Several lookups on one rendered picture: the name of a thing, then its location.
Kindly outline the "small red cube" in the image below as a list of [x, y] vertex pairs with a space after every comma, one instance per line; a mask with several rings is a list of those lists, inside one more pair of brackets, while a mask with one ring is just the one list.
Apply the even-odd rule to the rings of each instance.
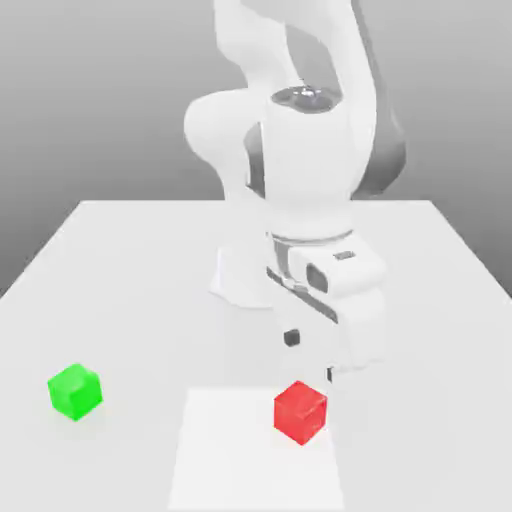
[[327, 396], [295, 381], [274, 398], [273, 426], [303, 446], [326, 424]]

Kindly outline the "small green cube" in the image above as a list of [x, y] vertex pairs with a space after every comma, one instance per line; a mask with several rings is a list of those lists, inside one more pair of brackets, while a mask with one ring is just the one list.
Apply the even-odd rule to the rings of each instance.
[[74, 363], [47, 382], [52, 406], [73, 421], [78, 421], [103, 402], [97, 373]]

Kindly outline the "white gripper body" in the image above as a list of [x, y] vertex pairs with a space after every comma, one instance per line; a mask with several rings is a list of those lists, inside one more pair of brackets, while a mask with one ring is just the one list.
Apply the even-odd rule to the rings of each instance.
[[386, 304], [383, 266], [307, 266], [301, 280], [270, 267], [273, 305], [281, 331], [297, 328], [297, 352], [311, 351], [334, 374], [361, 370], [381, 361]]

